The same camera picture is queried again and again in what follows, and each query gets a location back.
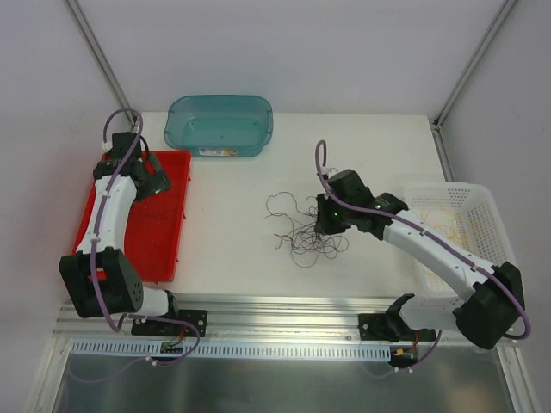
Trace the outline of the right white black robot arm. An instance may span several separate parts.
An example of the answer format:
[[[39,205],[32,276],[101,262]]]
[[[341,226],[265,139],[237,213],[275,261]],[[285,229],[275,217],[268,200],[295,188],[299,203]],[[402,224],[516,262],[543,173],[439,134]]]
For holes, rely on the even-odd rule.
[[[491,349],[521,320],[525,339],[531,326],[525,311],[522,277],[510,262],[500,265],[453,244],[432,230],[400,198],[372,195],[354,170],[333,176],[318,173],[324,188],[316,198],[314,230],[337,235],[348,229],[368,233],[404,251],[443,280],[451,298],[424,298],[405,293],[368,324],[368,332],[398,342],[416,330],[456,330],[479,348]]]

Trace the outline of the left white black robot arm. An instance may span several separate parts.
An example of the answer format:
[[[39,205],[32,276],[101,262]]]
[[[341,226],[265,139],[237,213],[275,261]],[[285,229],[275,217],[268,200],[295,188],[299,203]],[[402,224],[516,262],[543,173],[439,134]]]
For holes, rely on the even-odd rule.
[[[104,317],[115,331],[113,315],[150,318],[163,335],[179,329],[174,295],[145,287],[124,253],[134,203],[171,189],[156,155],[142,151],[136,133],[115,133],[112,147],[93,170],[95,198],[87,228],[76,251],[62,256],[59,272],[81,318]]]

